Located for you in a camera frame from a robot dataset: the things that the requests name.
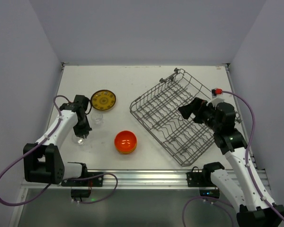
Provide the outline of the clear glass cup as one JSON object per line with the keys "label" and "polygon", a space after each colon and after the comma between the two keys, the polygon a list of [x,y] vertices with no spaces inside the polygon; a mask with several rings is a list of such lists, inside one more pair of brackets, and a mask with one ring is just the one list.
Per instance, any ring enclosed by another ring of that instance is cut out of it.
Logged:
{"label": "clear glass cup", "polygon": [[72,142],[78,146],[87,146],[89,144],[88,138],[78,137],[75,134],[72,135],[71,139]]}
{"label": "clear glass cup", "polygon": [[103,123],[103,114],[101,113],[92,113],[90,118],[95,126],[100,126]]}

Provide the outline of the yellow patterned plate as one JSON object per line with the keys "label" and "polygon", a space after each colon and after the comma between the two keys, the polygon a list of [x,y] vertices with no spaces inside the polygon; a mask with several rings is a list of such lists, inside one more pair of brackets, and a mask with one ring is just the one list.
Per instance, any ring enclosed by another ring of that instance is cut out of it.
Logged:
{"label": "yellow patterned plate", "polygon": [[109,111],[116,104],[116,95],[106,89],[99,90],[95,92],[91,98],[91,105],[97,111]]}

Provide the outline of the grey wire dish rack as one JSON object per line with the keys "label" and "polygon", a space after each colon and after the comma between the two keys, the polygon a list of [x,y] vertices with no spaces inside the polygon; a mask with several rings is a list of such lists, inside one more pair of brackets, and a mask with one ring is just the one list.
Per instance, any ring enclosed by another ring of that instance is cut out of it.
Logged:
{"label": "grey wire dish rack", "polygon": [[212,88],[231,89],[224,66],[136,67],[130,113],[139,127],[139,145],[149,169],[184,169],[230,164],[213,141],[213,132],[178,111],[195,97],[209,100]]}

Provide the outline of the orange bowl back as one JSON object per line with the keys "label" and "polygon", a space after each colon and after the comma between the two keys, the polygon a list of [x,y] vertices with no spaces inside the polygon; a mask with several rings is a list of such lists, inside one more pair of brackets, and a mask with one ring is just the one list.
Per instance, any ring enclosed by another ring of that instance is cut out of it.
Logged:
{"label": "orange bowl back", "polygon": [[136,148],[138,143],[136,135],[131,131],[121,131],[114,139],[114,146],[120,150],[131,150]]}

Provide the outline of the orange bowl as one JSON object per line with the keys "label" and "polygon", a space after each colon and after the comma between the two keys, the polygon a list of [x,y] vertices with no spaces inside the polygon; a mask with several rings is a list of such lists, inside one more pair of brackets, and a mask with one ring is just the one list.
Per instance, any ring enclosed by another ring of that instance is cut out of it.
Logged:
{"label": "orange bowl", "polygon": [[134,150],[131,150],[131,151],[128,151],[128,152],[124,152],[124,151],[118,150],[118,153],[120,153],[122,155],[128,155],[128,154],[131,154],[133,152],[134,152]]}
{"label": "orange bowl", "polygon": [[121,131],[114,139],[114,146],[120,150],[131,150],[136,148],[138,143],[136,135],[131,131]]}

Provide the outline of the orange bowl front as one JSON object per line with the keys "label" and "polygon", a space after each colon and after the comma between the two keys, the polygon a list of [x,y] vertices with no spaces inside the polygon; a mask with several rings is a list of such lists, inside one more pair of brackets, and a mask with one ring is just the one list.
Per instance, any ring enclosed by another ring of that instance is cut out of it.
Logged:
{"label": "orange bowl front", "polygon": [[118,153],[120,153],[122,155],[128,155],[128,154],[131,154],[133,152],[134,152],[134,150],[131,150],[131,151],[128,151],[128,152],[124,152],[124,151],[118,150]]}

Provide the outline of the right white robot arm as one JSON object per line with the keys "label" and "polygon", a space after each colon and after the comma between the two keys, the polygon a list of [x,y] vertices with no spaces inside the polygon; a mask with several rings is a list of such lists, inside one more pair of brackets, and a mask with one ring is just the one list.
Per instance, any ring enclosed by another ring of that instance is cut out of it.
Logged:
{"label": "right white robot arm", "polygon": [[230,163],[238,180],[234,183],[224,166],[209,163],[202,169],[203,178],[217,186],[236,211],[241,227],[277,227],[284,218],[284,206],[277,205],[270,196],[247,152],[247,143],[235,128],[234,106],[214,99],[207,102],[195,98],[190,104],[178,108],[184,119],[194,115],[193,121],[205,124],[213,131],[214,142]]}

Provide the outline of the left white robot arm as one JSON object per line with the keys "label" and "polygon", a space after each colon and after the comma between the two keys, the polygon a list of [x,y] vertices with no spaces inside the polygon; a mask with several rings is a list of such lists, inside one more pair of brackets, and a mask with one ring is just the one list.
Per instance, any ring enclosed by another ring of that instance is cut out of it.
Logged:
{"label": "left white robot arm", "polygon": [[80,178],[83,163],[64,163],[60,148],[73,130],[76,137],[86,139],[92,128],[87,118],[89,98],[76,95],[73,102],[58,108],[58,115],[45,134],[23,148],[25,180],[34,183],[59,184],[65,179]]}

